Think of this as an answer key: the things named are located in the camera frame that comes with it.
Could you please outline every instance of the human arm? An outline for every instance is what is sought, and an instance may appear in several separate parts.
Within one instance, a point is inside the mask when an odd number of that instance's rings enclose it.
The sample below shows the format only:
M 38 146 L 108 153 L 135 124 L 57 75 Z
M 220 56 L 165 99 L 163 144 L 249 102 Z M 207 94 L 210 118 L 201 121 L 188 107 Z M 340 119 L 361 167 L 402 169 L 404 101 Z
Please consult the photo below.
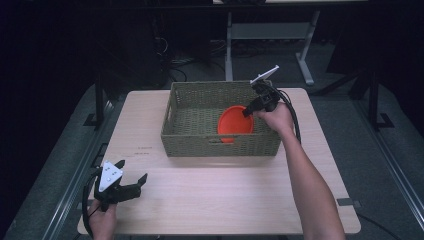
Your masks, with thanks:
M 345 239 L 333 194 L 297 140 L 287 106 L 279 103 L 273 112 L 255 115 L 277 131 L 282 140 L 305 239 Z
M 88 214 L 94 240 L 112 240 L 116 228 L 116 204 L 110 204 L 106 212 L 100 210 L 101 202 L 94 199 Z

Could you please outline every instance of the metal stand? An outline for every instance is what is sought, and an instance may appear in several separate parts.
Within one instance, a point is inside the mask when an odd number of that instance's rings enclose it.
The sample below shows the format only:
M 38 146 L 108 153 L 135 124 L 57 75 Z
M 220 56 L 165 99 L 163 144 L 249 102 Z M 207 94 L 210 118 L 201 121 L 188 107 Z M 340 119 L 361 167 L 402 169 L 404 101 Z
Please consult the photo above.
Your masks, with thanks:
M 378 122 L 377 120 L 377 108 L 378 108 L 378 73 L 372 68 L 359 68 L 345 77 L 337 80 L 336 82 L 328 85 L 327 87 L 310 93 L 309 96 L 324 96 L 343 84 L 356 79 L 352 88 L 349 91 L 349 96 L 353 100 L 360 100 L 364 97 L 365 93 L 369 89 L 368 99 L 368 120 L 374 127 L 375 131 L 380 128 L 392 128 L 394 127 L 392 121 L 389 119 L 387 114 L 381 113 L 380 116 L 384 122 Z
M 101 85 L 100 74 L 98 74 L 96 77 L 94 88 L 96 93 L 96 114 L 89 114 L 85 120 L 84 126 L 95 126 L 95 130 L 97 130 L 104 119 L 103 89 Z
M 232 39 L 304 39 L 305 45 L 300 53 L 296 53 L 302 75 L 307 85 L 313 85 L 314 80 L 306 64 L 306 55 L 311 45 L 312 37 L 320 11 L 315 11 L 310 22 L 300 23 L 232 23 L 231 12 L 227 22 L 227 54 L 225 56 L 225 80 L 233 81 L 231 62 Z

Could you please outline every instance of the wooden table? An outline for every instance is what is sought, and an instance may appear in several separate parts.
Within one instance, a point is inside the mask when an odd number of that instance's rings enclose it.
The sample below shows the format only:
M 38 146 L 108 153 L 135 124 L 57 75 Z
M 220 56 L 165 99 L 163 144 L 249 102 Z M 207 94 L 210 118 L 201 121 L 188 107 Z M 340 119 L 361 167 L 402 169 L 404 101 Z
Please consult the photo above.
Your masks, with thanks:
M 284 91 L 297 112 L 306 153 L 334 197 L 349 198 L 307 93 Z M 301 234 L 282 144 L 275 157 L 169 158 L 160 138 L 168 97 L 169 90 L 129 93 L 113 132 L 104 160 L 126 160 L 121 185 L 149 174 L 140 198 L 119 203 L 116 233 Z M 359 232 L 354 208 L 338 209 L 346 233 Z M 82 220 L 78 231 L 86 234 Z

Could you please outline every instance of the wicker basket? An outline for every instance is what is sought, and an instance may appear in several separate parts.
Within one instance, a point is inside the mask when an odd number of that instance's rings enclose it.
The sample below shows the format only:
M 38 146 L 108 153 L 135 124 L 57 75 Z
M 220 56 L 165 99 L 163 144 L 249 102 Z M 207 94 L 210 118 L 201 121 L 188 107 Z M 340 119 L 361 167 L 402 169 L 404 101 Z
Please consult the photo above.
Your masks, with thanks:
M 173 83 L 161 132 L 167 155 L 275 156 L 280 138 L 259 118 L 251 134 L 217 134 L 225 109 L 247 106 L 256 97 L 249 81 Z M 234 142 L 222 143 L 224 137 Z

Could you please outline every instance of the forearm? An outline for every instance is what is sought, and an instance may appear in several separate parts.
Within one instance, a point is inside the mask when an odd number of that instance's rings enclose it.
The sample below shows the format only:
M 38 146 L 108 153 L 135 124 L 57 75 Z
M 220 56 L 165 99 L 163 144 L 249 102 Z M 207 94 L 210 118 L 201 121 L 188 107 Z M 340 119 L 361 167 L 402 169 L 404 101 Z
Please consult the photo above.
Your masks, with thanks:
M 334 197 L 293 131 L 280 131 L 305 239 L 344 239 Z

